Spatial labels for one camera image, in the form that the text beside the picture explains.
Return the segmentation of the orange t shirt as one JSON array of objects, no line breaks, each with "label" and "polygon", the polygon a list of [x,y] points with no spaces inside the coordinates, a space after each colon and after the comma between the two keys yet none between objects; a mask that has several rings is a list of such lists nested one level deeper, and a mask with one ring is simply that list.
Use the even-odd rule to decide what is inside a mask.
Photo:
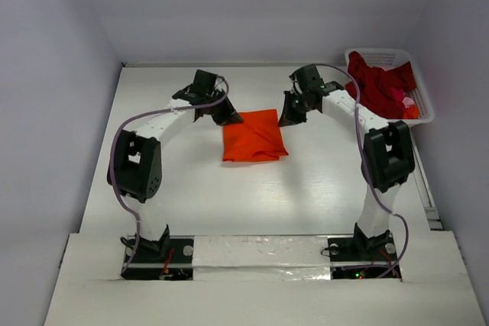
[{"label": "orange t shirt", "polygon": [[243,122],[223,127],[223,162],[261,163],[288,156],[276,109],[240,112]]}]

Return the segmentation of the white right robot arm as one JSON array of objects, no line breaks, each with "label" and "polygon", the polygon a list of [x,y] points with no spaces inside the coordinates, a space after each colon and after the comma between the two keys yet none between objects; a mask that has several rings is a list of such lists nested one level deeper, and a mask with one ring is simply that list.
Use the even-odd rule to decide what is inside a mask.
[{"label": "white right robot arm", "polygon": [[309,64],[290,75],[292,87],[284,93],[281,127],[306,122],[318,111],[345,127],[352,127],[367,184],[364,206],[350,237],[331,237],[325,249],[334,262],[372,262],[381,250],[393,245],[389,220],[393,204],[415,169],[410,128],[403,121],[389,122],[360,103],[338,82],[325,82],[318,66]]}]

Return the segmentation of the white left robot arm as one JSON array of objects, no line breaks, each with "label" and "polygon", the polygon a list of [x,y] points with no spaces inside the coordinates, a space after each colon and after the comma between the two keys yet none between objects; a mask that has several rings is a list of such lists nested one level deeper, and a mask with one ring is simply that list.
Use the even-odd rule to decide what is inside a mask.
[{"label": "white left robot arm", "polygon": [[107,182],[120,206],[135,219],[134,239],[121,239],[128,250],[128,262],[143,252],[153,261],[164,259],[170,249],[170,234],[169,228],[160,235],[144,229],[143,208],[132,208],[123,198],[144,205],[157,194],[163,182],[163,148],[198,119],[207,115],[219,127],[242,123],[229,92],[224,76],[198,69],[193,81],[175,92],[167,106],[132,116],[117,128],[109,152]]}]

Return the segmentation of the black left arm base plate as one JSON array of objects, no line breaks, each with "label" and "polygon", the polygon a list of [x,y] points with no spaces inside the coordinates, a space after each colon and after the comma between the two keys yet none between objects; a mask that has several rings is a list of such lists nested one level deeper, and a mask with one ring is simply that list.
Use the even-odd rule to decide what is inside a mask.
[{"label": "black left arm base plate", "polygon": [[193,279],[194,237],[171,237],[166,253],[158,244],[140,239],[134,258],[121,277],[126,280],[187,281]]}]

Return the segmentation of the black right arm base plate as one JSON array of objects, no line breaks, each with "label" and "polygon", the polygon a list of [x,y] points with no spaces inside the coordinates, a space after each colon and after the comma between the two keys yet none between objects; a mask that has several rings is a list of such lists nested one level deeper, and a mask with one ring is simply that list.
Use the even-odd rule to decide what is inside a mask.
[{"label": "black right arm base plate", "polygon": [[329,258],[331,276],[338,279],[401,279],[397,249],[389,234],[373,247],[363,248],[353,237],[331,237],[321,254]]}]

